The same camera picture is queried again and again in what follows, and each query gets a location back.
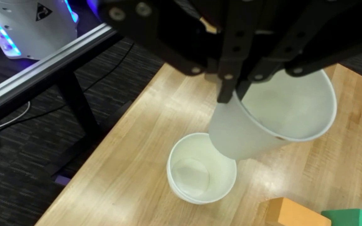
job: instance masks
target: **orange block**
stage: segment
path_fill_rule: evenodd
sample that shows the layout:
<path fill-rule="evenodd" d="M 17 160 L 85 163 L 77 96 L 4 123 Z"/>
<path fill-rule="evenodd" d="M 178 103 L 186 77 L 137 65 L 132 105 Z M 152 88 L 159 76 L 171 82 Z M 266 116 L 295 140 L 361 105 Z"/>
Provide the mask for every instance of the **orange block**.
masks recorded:
<path fill-rule="evenodd" d="M 270 199 L 266 212 L 268 226 L 330 226 L 330 219 L 291 199 Z"/>

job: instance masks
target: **green block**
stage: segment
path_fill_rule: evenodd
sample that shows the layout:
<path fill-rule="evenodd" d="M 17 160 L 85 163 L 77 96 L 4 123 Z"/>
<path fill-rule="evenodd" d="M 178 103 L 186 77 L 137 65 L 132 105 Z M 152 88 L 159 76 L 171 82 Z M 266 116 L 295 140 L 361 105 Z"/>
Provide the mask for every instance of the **green block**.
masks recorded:
<path fill-rule="evenodd" d="M 362 226 L 362 208 L 322 211 L 332 226 Z"/>

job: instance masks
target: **wooden tabletop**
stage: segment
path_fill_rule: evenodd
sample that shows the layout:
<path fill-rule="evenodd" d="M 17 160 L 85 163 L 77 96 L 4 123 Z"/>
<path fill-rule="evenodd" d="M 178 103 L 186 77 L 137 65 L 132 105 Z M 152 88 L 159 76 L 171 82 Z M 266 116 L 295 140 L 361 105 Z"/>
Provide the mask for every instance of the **wooden tabletop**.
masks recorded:
<path fill-rule="evenodd" d="M 274 197 L 314 211 L 362 208 L 362 76 L 342 65 L 327 71 L 338 98 L 330 130 L 240 160 L 230 194 L 195 206 L 171 192 L 166 160 L 181 136 L 207 129 L 219 85 L 163 65 L 38 224 L 256 226 Z"/>

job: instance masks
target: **black cable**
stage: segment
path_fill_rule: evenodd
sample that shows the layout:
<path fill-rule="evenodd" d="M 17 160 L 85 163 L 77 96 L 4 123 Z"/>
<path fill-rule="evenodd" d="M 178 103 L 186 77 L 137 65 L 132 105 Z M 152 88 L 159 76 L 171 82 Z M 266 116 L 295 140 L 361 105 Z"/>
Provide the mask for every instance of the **black cable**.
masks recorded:
<path fill-rule="evenodd" d="M 120 64 L 122 61 L 128 56 L 128 54 L 131 52 L 131 50 L 133 49 L 134 46 L 134 42 L 131 44 L 129 49 L 123 54 L 123 56 L 119 59 L 119 61 L 115 64 L 115 66 L 113 69 L 110 69 L 109 71 L 107 71 L 103 76 L 98 77 L 97 80 L 94 80 L 92 84 L 89 84 L 85 89 L 83 89 L 84 93 L 87 93 L 90 88 L 93 88 L 97 82 L 99 82 L 100 80 L 103 80 L 104 77 L 107 77 L 110 72 L 113 72 Z M 63 104 L 58 108 L 54 108 L 54 109 L 50 109 L 48 111 L 44 111 L 41 114 L 38 114 L 38 115 L 34 115 L 34 116 L 29 116 L 29 118 L 24 118 L 24 119 L 20 119 L 20 120 L 16 120 L 16 121 L 12 121 L 10 124 L 6 124 L 5 126 L 1 126 L 0 128 L 0 131 L 10 128 L 11 125 L 15 125 L 15 124 L 20 124 L 20 123 L 24 123 L 24 121 L 27 121 L 27 120 L 33 120 L 33 119 L 36 119 L 36 118 L 40 118 L 40 116 L 44 116 L 44 115 L 48 115 L 48 114 L 51 114 L 54 111 L 58 111 L 63 108 L 65 108 L 66 104 Z"/>

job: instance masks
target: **cup rim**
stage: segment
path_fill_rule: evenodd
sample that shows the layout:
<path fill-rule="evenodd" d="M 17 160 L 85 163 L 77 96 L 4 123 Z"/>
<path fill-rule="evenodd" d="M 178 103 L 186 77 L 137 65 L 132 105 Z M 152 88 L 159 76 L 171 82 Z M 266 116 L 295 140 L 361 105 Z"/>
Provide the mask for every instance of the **cup rim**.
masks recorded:
<path fill-rule="evenodd" d="M 330 79 L 328 77 L 328 75 L 325 74 L 325 71 L 323 69 L 320 70 L 317 70 L 314 72 L 320 72 L 322 74 L 322 77 L 323 80 L 325 81 L 327 86 L 328 86 L 328 91 L 330 93 L 332 95 L 332 115 L 328 120 L 328 123 L 323 126 L 323 129 L 320 129 L 318 133 L 313 134 L 313 135 L 308 135 L 308 136 L 304 136 L 304 138 L 291 138 L 291 136 L 286 136 L 284 134 L 280 134 L 278 131 L 274 131 L 273 129 L 265 126 L 264 124 L 259 123 L 256 116 L 254 116 L 251 114 L 250 110 L 246 109 L 246 106 L 242 104 L 241 99 L 237 98 L 237 104 L 240 104 L 240 106 L 244 109 L 244 113 L 251 118 L 251 120 L 263 130 L 265 130 L 266 133 L 274 135 L 274 136 L 278 136 L 278 138 L 281 138 L 284 140 L 289 140 L 289 142 L 305 142 L 305 140 L 313 140 L 320 135 L 323 135 L 332 125 L 333 125 L 333 121 L 335 119 L 335 115 L 337 115 L 337 99 L 335 99 L 335 93 L 334 93 L 334 88 L 333 88 L 333 84 L 330 81 Z"/>
<path fill-rule="evenodd" d="M 227 187 L 227 189 L 226 189 L 221 195 L 215 197 L 215 198 L 212 198 L 212 199 L 201 201 L 201 199 L 196 199 L 196 198 L 191 197 L 190 194 L 182 192 L 182 189 L 180 189 L 180 187 L 177 185 L 177 183 L 175 182 L 175 179 L 173 179 L 173 177 L 172 177 L 172 173 L 171 173 L 171 162 L 172 162 L 172 155 L 173 155 L 177 145 L 178 145 L 182 140 L 185 140 L 185 139 L 187 139 L 187 138 L 190 138 L 190 136 L 193 136 L 193 135 L 207 135 L 207 139 L 211 142 L 208 133 L 203 133 L 203 131 L 190 133 L 190 134 L 183 135 L 181 139 L 178 139 L 178 140 L 172 145 L 171 152 L 170 152 L 170 155 L 168 155 L 168 158 L 167 158 L 167 165 L 166 165 L 166 169 L 167 169 L 167 179 L 168 179 L 170 187 L 173 189 L 175 193 L 177 193 L 177 195 L 178 195 L 180 198 L 182 198 L 182 199 L 185 199 L 185 201 L 187 201 L 187 202 L 195 203 L 195 204 L 212 203 L 212 202 L 216 202 L 216 201 L 224 198 L 224 197 L 225 197 L 226 194 L 229 194 L 230 190 L 234 188 L 234 184 L 235 184 L 235 182 L 236 182 L 236 175 L 237 175 L 236 160 L 235 160 L 235 159 L 231 159 L 231 158 L 227 158 L 227 157 L 225 157 L 225 155 L 221 154 L 222 157 L 225 157 L 225 158 L 227 158 L 229 160 L 232 162 L 232 170 L 234 170 L 234 173 L 232 173 L 232 180 L 231 180 L 230 185 Z"/>

